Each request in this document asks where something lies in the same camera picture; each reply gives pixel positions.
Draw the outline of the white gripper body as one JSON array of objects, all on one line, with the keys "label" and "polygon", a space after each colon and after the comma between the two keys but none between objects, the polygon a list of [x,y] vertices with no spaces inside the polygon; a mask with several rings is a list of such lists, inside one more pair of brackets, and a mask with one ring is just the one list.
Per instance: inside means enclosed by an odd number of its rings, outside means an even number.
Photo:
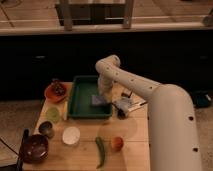
[{"label": "white gripper body", "polygon": [[106,101],[112,100],[112,88],[113,81],[102,75],[98,78],[98,91],[101,96],[104,97]]}]

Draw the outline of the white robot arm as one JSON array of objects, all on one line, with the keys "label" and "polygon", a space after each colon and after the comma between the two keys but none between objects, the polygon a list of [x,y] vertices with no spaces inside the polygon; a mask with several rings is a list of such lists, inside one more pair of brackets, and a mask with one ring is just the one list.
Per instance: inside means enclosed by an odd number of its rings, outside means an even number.
[{"label": "white robot arm", "polygon": [[203,171],[194,105],[186,90],[120,68],[110,55],[95,64],[98,90],[107,100],[113,81],[148,102],[150,171]]}]

